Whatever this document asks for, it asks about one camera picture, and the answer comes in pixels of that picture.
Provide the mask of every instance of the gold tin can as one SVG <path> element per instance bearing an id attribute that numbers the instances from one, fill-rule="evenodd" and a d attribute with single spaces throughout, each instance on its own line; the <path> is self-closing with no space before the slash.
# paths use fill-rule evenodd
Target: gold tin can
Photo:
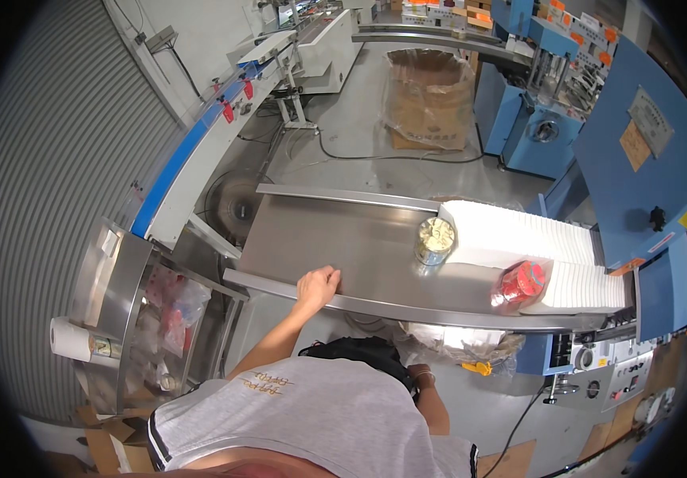
<path id="1" fill-rule="evenodd" d="M 429 217 L 417 228 L 415 257 L 425 265 L 438 265 L 452 251 L 455 228 L 439 217 Z"/>

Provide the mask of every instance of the wristband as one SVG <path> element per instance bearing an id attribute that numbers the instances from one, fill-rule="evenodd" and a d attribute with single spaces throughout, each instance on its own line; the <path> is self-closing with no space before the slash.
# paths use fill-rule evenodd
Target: wristband
<path id="1" fill-rule="evenodd" d="M 419 376 L 425 375 L 425 374 L 430 375 L 434 379 L 434 383 L 436 383 L 436 376 L 434 375 L 434 373 L 431 370 L 421 370 L 418 373 L 416 373 L 415 376 L 412 377 L 412 379 L 415 380 L 415 382 L 417 382 L 417 378 Z"/>

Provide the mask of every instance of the fan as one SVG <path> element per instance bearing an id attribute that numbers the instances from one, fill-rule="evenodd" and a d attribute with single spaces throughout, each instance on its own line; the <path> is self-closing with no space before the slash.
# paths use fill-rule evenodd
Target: fan
<path id="1" fill-rule="evenodd" d="M 255 173 L 228 171 L 217 178 L 205 197 L 205 221 L 232 244 L 243 247 L 262 194 Z"/>

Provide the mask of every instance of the control panel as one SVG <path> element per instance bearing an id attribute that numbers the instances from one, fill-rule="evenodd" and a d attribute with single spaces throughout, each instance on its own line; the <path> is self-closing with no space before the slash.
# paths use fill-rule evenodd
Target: control panel
<path id="1" fill-rule="evenodd" d="M 559 397 L 556 405 L 578 410 L 610 410 L 643 391 L 653 358 L 654 351 L 650 350 L 612 366 L 568 375 L 569 384 L 578 386 L 579 391 Z"/>
<path id="2" fill-rule="evenodd" d="M 619 342 L 603 340 L 584 345 L 576 343 L 572 346 L 570 361 L 574 366 L 573 373 L 586 372 L 640 357 L 654 350 L 656 346 L 656 339 L 644 342 L 639 342 L 637 339 L 626 339 Z"/>

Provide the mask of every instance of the blue machine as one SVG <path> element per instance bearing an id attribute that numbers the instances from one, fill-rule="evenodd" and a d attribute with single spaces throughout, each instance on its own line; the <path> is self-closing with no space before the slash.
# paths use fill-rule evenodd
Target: blue machine
<path id="1" fill-rule="evenodd" d="M 516 372 L 550 376 L 571 372 L 572 338 L 570 334 L 528 335 L 516 354 Z"/>
<path id="2" fill-rule="evenodd" d="M 572 141 L 584 114 L 556 100 L 578 45 L 549 22 L 532 16 L 533 0 L 494 0 L 495 35 L 509 33 L 538 45 L 528 80 L 506 77 L 484 63 L 474 113 L 482 149 L 499 155 L 505 167 L 546 177 L 559 177 L 571 161 Z"/>
<path id="3" fill-rule="evenodd" d="M 563 220 L 589 196 L 607 267 L 617 274 L 638 269 L 637 339 L 686 327 L 686 97 L 653 59 L 622 38 L 572 149 L 567 170 L 527 211 Z M 525 357 L 548 343 L 529 342 L 521 350 Z"/>

